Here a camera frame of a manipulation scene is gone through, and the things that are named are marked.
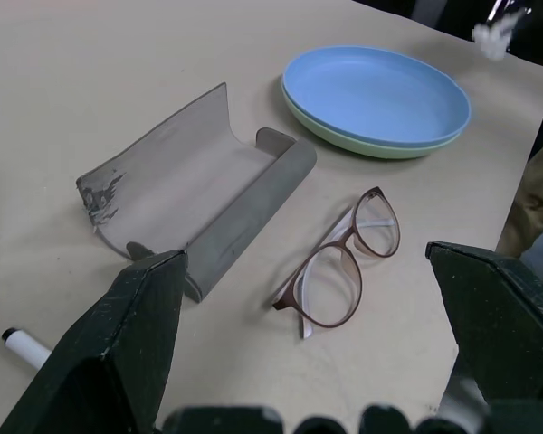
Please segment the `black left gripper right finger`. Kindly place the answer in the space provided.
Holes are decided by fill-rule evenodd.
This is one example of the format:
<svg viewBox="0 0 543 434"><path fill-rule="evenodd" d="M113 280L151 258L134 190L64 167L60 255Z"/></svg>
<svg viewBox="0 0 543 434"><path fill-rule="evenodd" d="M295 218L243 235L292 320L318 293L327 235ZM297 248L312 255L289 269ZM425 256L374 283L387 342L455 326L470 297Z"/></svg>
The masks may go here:
<svg viewBox="0 0 543 434"><path fill-rule="evenodd" d="M425 257L484 399L543 400L543 281L491 250L432 241Z"/></svg>

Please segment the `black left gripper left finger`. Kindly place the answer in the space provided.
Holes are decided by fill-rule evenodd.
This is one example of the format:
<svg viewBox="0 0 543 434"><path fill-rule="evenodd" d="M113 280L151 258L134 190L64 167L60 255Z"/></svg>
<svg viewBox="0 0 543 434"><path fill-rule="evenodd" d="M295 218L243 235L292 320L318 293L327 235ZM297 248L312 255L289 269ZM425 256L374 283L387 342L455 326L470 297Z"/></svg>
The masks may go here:
<svg viewBox="0 0 543 434"><path fill-rule="evenodd" d="M156 434L185 274L180 250L123 269L54 347L0 434Z"/></svg>

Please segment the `white marker with black cap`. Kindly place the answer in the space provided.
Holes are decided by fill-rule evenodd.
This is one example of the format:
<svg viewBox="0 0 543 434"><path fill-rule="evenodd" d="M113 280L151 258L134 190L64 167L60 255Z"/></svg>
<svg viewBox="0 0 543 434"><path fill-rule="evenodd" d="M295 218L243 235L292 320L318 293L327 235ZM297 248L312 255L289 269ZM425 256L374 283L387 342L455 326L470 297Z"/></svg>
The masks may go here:
<svg viewBox="0 0 543 434"><path fill-rule="evenodd" d="M5 347L21 359L40 370L51 354L51 350L41 344L23 329L8 328L2 333Z"/></svg>

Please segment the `open grey glasses case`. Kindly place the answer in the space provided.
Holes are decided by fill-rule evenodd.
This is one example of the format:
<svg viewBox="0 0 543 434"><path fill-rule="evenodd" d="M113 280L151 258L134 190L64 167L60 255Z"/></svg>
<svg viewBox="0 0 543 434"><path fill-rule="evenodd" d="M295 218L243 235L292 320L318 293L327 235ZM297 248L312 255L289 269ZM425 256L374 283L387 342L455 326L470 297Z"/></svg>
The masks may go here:
<svg viewBox="0 0 543 434"><path fill-rule="evenodd" d="M184 291L203 301L317 162L269 127L253 144L230 125L219 84L77 179L94 230L116 252L183 250Z"/></svg>

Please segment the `person in khaki trousers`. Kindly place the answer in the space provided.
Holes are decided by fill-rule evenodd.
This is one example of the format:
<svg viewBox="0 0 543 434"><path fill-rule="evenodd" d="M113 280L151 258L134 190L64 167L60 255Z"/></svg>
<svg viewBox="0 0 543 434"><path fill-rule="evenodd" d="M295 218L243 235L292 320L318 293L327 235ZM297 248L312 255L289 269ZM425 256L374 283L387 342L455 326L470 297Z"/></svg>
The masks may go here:
<svg viewBox="0 0 543 434"><path fill-rule="evenodd" d="M543 278L543 147L525 167L497 252L520 259Z"/></svg>

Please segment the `brown framed eyeglasses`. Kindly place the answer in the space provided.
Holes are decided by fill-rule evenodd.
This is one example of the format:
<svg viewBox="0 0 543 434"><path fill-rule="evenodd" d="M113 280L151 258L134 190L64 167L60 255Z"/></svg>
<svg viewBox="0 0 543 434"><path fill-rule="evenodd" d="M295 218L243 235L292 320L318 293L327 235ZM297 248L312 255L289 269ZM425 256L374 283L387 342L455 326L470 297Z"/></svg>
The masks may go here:
<svg viewBox="0 0 543 434"><path fill-rule="evenodd" d="M399 220L383 190L378 186L367 190L286 279L272 307L298 314L303 339L314 327L344 325L357 312L364 291L357 255L391 258L400 240Z"/></svg>

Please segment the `green plastic plate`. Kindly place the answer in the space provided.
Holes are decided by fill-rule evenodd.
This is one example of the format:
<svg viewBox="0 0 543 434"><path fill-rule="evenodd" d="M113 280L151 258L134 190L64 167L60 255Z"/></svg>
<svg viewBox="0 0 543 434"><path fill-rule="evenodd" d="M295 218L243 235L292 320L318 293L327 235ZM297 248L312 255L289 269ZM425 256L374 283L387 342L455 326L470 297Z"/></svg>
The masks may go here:
<svg viewBox="0 0 543 434"><path fill-rule="evenodd" d="M431 153L442 149L446 146L449 146L454 140L456 140L459 135L452 137L441 144L422 146L416 148L403 148L398 146L389 146L389 145L377 145L374 143L362 141L353 137L347 137L343 134L340 134L336 131L329 129L328 127L322 126L316 120L313 120L311 117L306 115L301 111L295 103L290 99L284 86L281 86L281 92L284 97L284 100L287 104L287 107L291 114L311 133L315 136L320 137L329 144L337 146L341 149L347 150L349 152L359 154L362 156L369 156L378 159L387 159L387 160L405 160L405 159L415 159L424 156L429 156Z"/></svg>

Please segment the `blue plastic plate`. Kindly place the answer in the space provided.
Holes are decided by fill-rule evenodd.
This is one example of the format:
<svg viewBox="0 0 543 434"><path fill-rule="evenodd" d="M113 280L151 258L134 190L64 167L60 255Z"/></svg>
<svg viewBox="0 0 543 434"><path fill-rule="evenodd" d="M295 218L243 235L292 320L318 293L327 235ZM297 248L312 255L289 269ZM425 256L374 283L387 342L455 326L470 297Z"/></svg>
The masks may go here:
<svg viewBox="0 0 543 434"><path fill-rule="evenodd" d="M304 52L284 70L282 86L322 126L375 144L437 145L461 134L472 115L466 92L450 76L374 47Z"/></svg>

